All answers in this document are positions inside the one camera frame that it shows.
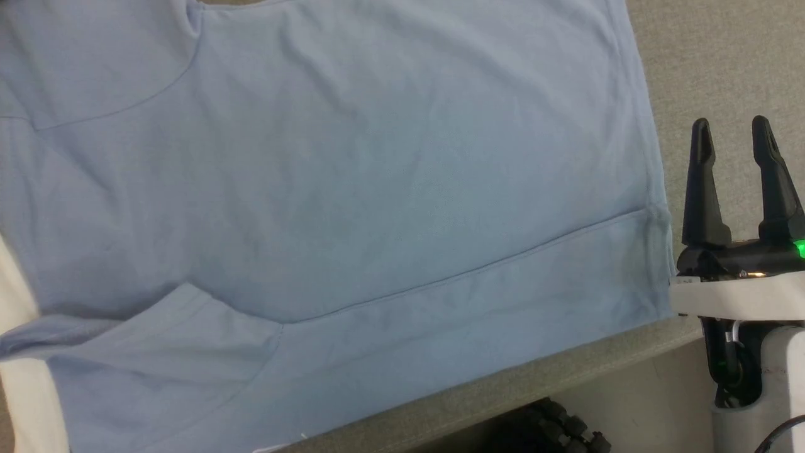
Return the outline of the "light blue polo shirt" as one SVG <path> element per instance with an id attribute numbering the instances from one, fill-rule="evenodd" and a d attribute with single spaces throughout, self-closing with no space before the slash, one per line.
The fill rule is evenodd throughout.
<path id="1" fill-rule="evenodd" d="M 0 0 L 70 453 L 259 453 L 670 315 L 625 0 Z"/>

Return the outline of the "black knobby wheel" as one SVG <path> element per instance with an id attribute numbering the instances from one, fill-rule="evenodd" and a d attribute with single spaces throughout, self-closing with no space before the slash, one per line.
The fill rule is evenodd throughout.
<path id="1" fill-rule="evenodd" d="M 492 419 L 478 453 L 612 453 L 612 444 L 557 401 L 542 398 Z"/>

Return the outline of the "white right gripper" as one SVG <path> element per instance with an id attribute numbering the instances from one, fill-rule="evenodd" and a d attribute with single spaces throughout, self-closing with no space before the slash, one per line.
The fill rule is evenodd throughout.
<path id="1" fill-rule="evenodd" d="M 670 304 L 702 318 L 805 322 L 805 210 L 765 116 L 753 118 L 752 140 L 761 170 L 760 240 L 732 243 L 717 197 L 712 132 L 706 118 L 694 121 L 682 218 L 687 247 L 670 278 Z"/>

